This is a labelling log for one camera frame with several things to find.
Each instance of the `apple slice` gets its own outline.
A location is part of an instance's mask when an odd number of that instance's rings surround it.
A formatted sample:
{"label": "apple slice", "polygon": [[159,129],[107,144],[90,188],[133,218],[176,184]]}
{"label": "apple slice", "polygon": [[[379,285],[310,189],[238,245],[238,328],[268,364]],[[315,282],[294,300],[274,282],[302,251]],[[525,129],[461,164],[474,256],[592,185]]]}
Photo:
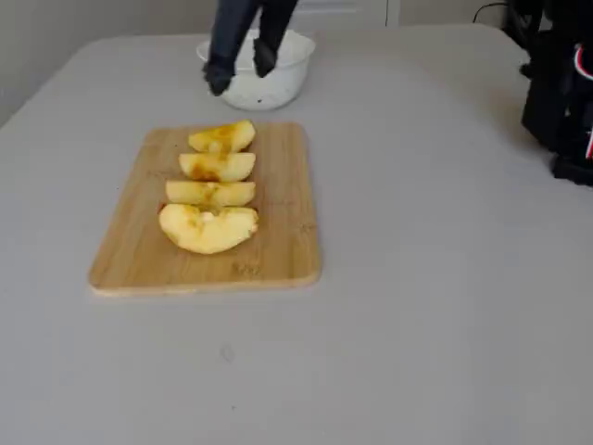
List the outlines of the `apple slice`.
{"label": "apple slice", "polygon": [[195,181],[236,183],[243,181],[253,171],[256,155],[253,153],[233,153],[217,155],[196,153],[179,155],[183,173]]}
{"label": "apple slice", "polygon": [[253,123],[239,121],[191,134],[188,142],[200,153],[238,153],[245,150],[255,137]]}
{"label": "apple slice", "polygon": [[247,208],[202,211],[169,204],[158,215],[160,228],[178,248],[209,255],[243,243],[258,230],[258,213]]}
{"label": "apple slice", "polygon": [[256,194],[255,183],[195,183],[167,181],[165,191],[170,202],[213,207],[243,207]]}

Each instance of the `apple wedge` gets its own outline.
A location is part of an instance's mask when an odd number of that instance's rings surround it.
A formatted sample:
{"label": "apple wedge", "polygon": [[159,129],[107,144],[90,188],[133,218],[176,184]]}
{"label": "apple wedge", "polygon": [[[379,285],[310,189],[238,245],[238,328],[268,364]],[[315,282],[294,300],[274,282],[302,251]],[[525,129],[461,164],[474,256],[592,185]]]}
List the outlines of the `apple wedge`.
{"label": "apple wedge", "polygon": [[170,202],[213,207],[243,207],[256,194],[255,183],[196,183],[167,181],[165,191]]}
{"label": "apple wedge", "polygon": [[234,248],[255,234],[258,213],[247,208],[203,211],[194,206],[169,204],[160,211],[158,223],[178,248],[210,255]]}
{"label": "apple wedge", "polygon": [[256,163],[253,153],[233,153],[218,155],[213,153],[195,153],[179,155],[179,164],[183,173],[195,181],[236,183],[243,181]]}
{"label": "apple wedge", "polygon": [[239,121],[191,134],[188,142],[200,153],[238,153],[245,150],[255,137],[253,123]]}

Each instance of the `wooden cutting board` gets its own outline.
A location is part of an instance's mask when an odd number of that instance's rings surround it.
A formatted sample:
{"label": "wooden cutting board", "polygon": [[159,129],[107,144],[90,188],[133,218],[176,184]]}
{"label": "wooden cutting board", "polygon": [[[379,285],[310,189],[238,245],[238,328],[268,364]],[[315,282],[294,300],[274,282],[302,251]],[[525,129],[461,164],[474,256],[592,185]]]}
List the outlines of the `wooden cutting board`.
{"label": "wooden cutting board", "polygon": [[248,178],[257,194],[259,230],[244,244],[204,256],[175,247],[158,226],[165,180],[182,179],[180,153],[192,153],[200,127],[161,128],[145,139],[89,272],[101,295],[164,294],[303,286],[317,280],[320,260],[305,133],[295,123],[257,125],[247,151],[257,155]]}

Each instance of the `cable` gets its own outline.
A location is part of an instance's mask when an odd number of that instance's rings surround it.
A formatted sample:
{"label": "cable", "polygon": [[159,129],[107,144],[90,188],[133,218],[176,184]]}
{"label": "cable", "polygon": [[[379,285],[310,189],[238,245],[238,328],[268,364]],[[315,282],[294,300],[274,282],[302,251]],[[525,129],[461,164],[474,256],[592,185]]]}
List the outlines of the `cable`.
{"label": "cable", "polygon": [[475,13],[475,16],[473,16],[473,20],[472,23],[475,23],[478,20],[478,16],[480,15],[480,13],[488,8],[488,7],[493,7],[493,6],[506,6],[509,7],[509,4],[507,2],[494,2],[494,3],[488,3],[487,5],[484,5],[482,7],[480,7],[480,9],[477,10],[477,12]]}

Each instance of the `black equipment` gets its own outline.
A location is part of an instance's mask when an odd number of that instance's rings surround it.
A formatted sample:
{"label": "black equipment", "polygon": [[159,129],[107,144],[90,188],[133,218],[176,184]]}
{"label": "black equipment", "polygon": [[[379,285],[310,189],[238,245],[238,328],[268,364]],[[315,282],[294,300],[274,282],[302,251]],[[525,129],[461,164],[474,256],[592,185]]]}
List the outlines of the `black equipment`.
{"label": "black equipment", "polygon": [[[527,3],[533,13],[537,0]],[[552,28],[527,45],[531,63],[522,72],[532,81],[523,125],[556,154],[554,176],[593,186],[593,0],[540,4]]]}

